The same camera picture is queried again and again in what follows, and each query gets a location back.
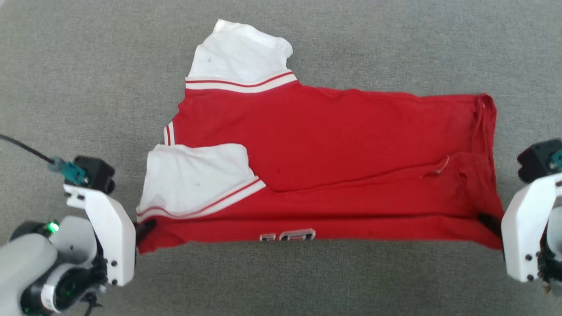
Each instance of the green light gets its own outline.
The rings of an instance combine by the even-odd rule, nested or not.
[[[58,231],[58,224],[55,222],[48,223],[47,230],[50,231],[51,234],[56,233]]]

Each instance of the cable connector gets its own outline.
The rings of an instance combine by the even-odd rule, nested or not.
[[[53,157],[51,159],[53,160],[53,163],[48,164],[50,171],[62,174],[66,180],[77,186],[88,184],[89,179],[86,176],[86,171],[84,171],[84,169],[78,167],[72,162],[64,161],[60,157]]]

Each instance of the gray fabric surface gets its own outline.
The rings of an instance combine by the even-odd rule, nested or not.
[[[304,84],[416,94],[487,92],[505,206],[516,155],[562,136],[560,1],[7,0],[0,133],[117,170],[134,215],[146,153],[183,98],[193,52],[221,17],[286,38]],[[41,161],[0,144],[0,240],[25,219],[80,214]],[[94,315],[560,315],[500,252],[472,243],[189,244],[140,257]],[[71,315],[82,315],[84,306]]]

